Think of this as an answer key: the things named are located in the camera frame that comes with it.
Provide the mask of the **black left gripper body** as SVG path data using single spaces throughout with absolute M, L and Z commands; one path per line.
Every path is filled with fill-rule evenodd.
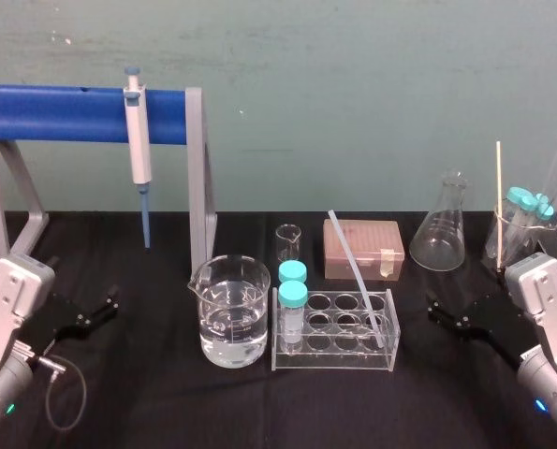
M 27 360 L 36 361 L 59 342 L 63 326 L 76 322 L 83 311 L 76 303 L 58 294 L 50 294 L 45 303 L 23 323 L 23 343 L 28 347 Z

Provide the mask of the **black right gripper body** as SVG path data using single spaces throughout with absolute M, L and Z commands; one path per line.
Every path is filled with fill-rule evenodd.
M 509 299 L 489 294 L 474 300 L 464 310 L 469 324 L 491 331 L 488 344 L 505 362 L 521 362 L 525 352 L 525 320 Z

